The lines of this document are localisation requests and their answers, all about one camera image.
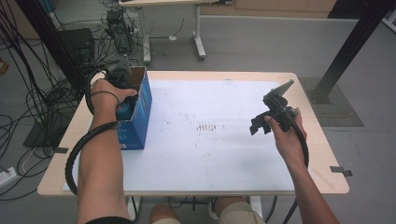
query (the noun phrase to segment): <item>black pole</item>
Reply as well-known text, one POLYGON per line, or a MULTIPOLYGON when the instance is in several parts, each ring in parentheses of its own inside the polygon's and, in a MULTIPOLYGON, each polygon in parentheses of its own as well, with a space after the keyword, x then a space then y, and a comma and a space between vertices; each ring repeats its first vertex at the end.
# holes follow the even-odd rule
POLYGON ((67 80, 78 96, 82 97, 85 86, 85 78, 80 74, 74 62, 67 52, 64 44, 58 36, 52 20, 47 12, 40 5, 39 0, 15 0, 21 11, 32 24, 33 28, 40 36, 41 41, 46 45, 50 55, 64 72, 67 80))
POLYGON ((363 13, 356 26, 353 28, 343 47, 338 51, 329 69, 311 91, 308 97, 313 104, 328 104, 328 95, 338 79, 347 70, 347 67, 366 43, 378 24, 387 14, 390 4, 394 0, 375 0, 363 13))

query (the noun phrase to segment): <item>gray mat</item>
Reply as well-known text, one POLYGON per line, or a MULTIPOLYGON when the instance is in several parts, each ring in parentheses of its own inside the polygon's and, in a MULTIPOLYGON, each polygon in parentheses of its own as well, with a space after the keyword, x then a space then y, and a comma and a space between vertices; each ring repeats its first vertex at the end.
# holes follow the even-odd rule
MULTIPOLYGON (((307 91, 313 90, 320 82, 319 77, 299 77, 301 85, 307 91)), ((337 85, 329 94, 329 105, 312 104, 321 127, 364 127, 355 110, 337 85)))

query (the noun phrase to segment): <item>forearm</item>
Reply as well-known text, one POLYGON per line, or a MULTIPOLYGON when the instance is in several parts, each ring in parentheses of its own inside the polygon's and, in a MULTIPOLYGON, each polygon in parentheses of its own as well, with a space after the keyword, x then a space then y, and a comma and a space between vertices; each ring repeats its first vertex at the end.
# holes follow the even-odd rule
POLYGON ((288 164, 303 223, 339 223, 303 164, 288 164))
MULTIPOLYGON (((90 130, 115 120, 114 105, 95 108, 90 130)), ((81 150, 78 170, 78 207, 85 212, 78 215, 78 222, 86 222, 97 213, 128 217, 126 209, 119 209, 126 206, 122 171, 116 129, 100 133, 85 145, 81 150), (90 214, 89 208, 94 204, 97 210, 95 214, 90 214)))

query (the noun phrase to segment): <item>knee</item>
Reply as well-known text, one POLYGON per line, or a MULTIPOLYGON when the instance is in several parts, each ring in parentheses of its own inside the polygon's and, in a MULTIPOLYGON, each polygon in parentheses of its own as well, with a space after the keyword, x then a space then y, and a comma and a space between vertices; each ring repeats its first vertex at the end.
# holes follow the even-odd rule
POLYGON ((165 204, 157 204, 151 209, 149 223, 152 224, 165 218, 172 218, 178 221, 177 214, 173 208, 165 204))
POLYGON ((222 211, 233 203, 244 203, 246 200, 241 196, 219 197, 215 204, 215 213, 220 217, 222 211))

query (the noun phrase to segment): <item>person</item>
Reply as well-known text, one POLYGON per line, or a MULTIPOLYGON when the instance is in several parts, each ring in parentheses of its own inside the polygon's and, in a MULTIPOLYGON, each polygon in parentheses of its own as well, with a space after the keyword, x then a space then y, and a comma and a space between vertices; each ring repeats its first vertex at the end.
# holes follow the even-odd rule
MULTIPOLYGON (((92 86, 94 115, 90 130, 115 121, 115 109, 125 97, 136 95, 134 90, 120 90, 105 80, 92 86)), ((302 130, 302 116, 297 108, 295 121, 302 130)), ((276 148, 285 161, 295 187, 303 223, 339 223, 320 194, 304 166, 302 147, 293 129, 283 132, 276 121, 265 120, 274 132, 276 148)), ((219 197, 209 204, 209 213, 220 224, 257 223, 264 221, 253 212, 243 197, 219 197)), ((77 223, 132 223, 123 191, 122 157, 115 129, 95 136, 81 150, 78 170, 77 223)), ((153 207, 150 224, 179 224, 176 212, 165 204, 153 207)))

